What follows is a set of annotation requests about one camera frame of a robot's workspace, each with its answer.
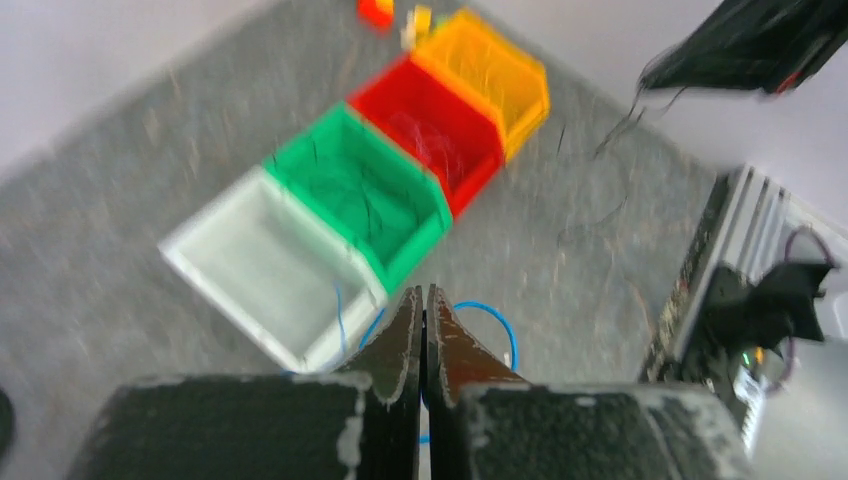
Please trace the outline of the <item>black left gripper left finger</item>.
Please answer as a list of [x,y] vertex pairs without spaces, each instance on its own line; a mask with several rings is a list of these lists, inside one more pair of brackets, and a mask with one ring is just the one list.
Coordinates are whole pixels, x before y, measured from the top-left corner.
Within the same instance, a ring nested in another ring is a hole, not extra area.
[[424,301],[313,374],[145,379],[117,389],[71,479],[414,479]]

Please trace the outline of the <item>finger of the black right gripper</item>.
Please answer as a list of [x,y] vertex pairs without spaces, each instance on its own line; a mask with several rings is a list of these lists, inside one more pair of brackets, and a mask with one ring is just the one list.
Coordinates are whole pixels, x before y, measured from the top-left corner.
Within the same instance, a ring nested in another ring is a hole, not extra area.
[[843,0],[723,1],[640,74],[639,88],[782,94],[847,41]]

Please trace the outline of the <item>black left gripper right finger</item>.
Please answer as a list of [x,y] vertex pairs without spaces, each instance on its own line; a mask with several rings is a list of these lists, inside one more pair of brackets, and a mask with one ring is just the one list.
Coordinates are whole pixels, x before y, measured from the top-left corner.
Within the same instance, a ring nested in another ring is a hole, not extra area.
[[428,291],[426,387],[436,479],[748,479],[727,408],[687,384],[533,383]]

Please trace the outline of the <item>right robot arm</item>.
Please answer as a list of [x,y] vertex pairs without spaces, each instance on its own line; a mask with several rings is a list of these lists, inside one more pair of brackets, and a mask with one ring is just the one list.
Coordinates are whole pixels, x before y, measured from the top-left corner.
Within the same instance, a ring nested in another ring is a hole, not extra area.
[[[817,73],[847,38],[843,1],[724,1],[649,63],[640,92],[672,89],[777,97]],[[779,248],[789,196],[750,167],[720,178],[673,293],[642,379],[707,387],[730,406],[767,392],[766,361],[789,363],[798,339],[825,335],[814,304],[830,255]]]

